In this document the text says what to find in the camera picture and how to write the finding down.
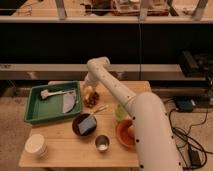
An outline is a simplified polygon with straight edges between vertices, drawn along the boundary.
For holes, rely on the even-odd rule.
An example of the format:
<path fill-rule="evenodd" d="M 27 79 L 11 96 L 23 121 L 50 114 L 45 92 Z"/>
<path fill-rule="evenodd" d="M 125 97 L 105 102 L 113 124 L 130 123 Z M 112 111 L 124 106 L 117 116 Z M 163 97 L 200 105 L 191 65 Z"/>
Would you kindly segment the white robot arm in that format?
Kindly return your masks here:
<path fill-rule="evenodd" d="M 140 171 L 183 171 L 165 106 L 151 91 L 136 94 L 112 76 L 107 57 L 90 59 L 85 85 L 101 82 L 132 118 Z"/>

